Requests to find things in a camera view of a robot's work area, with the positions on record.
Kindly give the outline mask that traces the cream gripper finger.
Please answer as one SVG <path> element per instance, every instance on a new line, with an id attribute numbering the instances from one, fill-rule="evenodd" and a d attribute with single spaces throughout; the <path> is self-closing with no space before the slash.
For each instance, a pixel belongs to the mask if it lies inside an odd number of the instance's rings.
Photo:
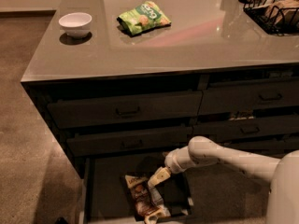
<path id="1" fill-rule="evenodd" d="M 148 181 L 148 186 L 150 188 L 154 188 L 155 186 L 158 185 L 158 180 L 156 178 L 150 178 Z"/>

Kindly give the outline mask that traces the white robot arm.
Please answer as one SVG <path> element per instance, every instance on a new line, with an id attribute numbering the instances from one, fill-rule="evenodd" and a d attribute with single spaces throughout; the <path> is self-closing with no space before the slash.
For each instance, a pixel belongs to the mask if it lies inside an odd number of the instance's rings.
<path id="1" fill-rule="evenodd" d="M 299 151 L 283 158 L 223 147 L 204 136 L 195 136 L 186 147 L 170 151 L 159 168 L 149 179 L 155 187 L 171 174 L 183 173 L 193 167 L 225 164 L 255 180 L 270 185 L 265 224 L 299 224 Z"/>

